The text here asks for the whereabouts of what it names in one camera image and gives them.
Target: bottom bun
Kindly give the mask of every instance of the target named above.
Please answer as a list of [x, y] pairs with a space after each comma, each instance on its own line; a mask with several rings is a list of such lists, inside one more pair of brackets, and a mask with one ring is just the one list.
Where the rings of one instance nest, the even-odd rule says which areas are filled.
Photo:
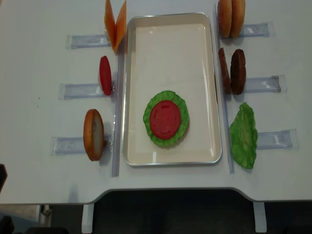
[[96, 109], [89, 110], [83, 126], [84, 149], [91, 161], [99, 161], [104, 147], [104, 125]]

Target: plastic burger bun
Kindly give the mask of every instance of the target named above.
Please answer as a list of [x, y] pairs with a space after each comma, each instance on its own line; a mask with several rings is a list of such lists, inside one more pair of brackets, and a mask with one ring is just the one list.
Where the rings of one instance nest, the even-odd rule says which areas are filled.
[[223, 37], [238, 37], [244, 23], [245, 5], [245, 0], [219, 0], [218, 25]]
[[84, 149], [91, 161], [99, 161], [104, 147], [104, 125], [99, 112], [95, 109], [86, 114], [83, 126]]

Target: orange cheese slice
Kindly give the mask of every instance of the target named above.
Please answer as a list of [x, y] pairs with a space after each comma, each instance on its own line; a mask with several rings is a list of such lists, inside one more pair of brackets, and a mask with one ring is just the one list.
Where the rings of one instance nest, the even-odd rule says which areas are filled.
[[121, 40], [126, 34], [127, 1], [121, 7], [116, 24], [110, 0], [105, 2], [104, 23], [113, 51], [116, 53]]

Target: table leg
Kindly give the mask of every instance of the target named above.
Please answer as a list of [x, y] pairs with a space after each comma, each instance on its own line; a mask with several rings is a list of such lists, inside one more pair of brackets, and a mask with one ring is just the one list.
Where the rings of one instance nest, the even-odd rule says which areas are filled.
[[265, 216], [264, 202], [253, 203], [254, 224], [256, 233], [267, 232], [267, 219]]
[[94, 203], [83, 205], [81, 232], [84, 234], [92, 233]]

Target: tray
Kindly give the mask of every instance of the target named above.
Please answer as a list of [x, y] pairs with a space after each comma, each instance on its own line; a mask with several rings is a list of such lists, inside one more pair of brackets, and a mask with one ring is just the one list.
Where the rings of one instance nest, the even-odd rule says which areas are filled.
[[[215, 163], [221, 137], [210, 20], [203, 13], [137, 17], [128, 24], [122, 155], [132, 166]], [[182, 97], [190, 125], [171, 148], [152, 143], [143, 123], [149, 100], [164, 90]]]

